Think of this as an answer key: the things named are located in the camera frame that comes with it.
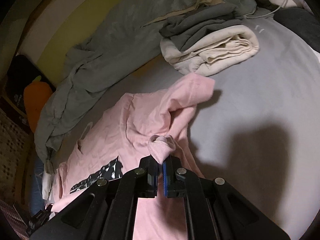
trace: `bed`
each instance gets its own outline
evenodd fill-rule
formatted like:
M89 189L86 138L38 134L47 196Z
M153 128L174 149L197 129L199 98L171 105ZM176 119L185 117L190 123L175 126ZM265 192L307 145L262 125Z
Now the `bed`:
M190 123L189 147L206 178L225 178L298 240L320 209L320 63L272 18L244 25L260 52L210 77L215 91ZM65 135L55 168L124 93L165 89L180 77L160 55L114 84Z

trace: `cream towel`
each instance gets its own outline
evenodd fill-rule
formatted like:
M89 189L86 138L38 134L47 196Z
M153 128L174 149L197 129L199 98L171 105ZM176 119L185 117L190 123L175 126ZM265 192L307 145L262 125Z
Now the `cream towel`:
M259 42L248 27L235 25L206 35L183 52L166 38L160 48L164 59L181 74L210 76L255 55Z

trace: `bolt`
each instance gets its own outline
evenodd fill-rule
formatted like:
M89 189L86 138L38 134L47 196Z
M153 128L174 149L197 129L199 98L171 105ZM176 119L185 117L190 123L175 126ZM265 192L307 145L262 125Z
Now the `bolt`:
M98 179L97 180L97 185L100 186L100 187L102 187L102 186L104 186L106 184L107 184L107 180L106 179Z
M135 173L135 174L138 174L138 175L141 175L141 174L143 174L144 172L145 172L144 168L136 168L136 169L134 170L134 173Z
M178 168L177 169L177 173L180 174L180 175L183 175L183 174L187 173L187 170L185 168Z
M223 178L216 178L214 182L218 185L223 185L225 183L225 180Z

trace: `pink shirt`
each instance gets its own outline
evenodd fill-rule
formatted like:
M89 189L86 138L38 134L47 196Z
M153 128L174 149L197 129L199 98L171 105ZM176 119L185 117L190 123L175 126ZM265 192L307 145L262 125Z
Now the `pink shirt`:
M60 164L52 211L59 212L84 191L70 194L71 187L117 157L126 173L142 157L151 154L162 163L173 154L203 177L188 147L187 127L196 105L211 98L213 87L214 80L191 73L165 90L124 94ZM161 179L156 198L138 200L133 239L187 239L183 200L165 198Z

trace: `folded clothing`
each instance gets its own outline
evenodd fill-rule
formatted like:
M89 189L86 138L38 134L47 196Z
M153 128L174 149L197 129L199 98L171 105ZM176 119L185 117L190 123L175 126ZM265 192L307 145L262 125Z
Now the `folded clothing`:
M159 163L174 154L203 177L188 147L187 128L196 105L211 98L213 86L214 80L191 73L168 89L124 94L60 164L52 212L62 210L97 179L117 179L150 154ZM187 239L183 200L164 197L160 181L158 190L156 198L138 200L133 239Z
M248 27L236 25L206 35L184 52L167 38L162 38L160 48L164 59L181 74L210 76L255 55L259 42Z
M223 28L240 25L243 16L237 6L219 3L199 8L185 15L169 17L159 33L170 38L180 51L185 51L207 34Z
M311 13L302 8L280 9L275 12L273 19L320 52L320 23Z

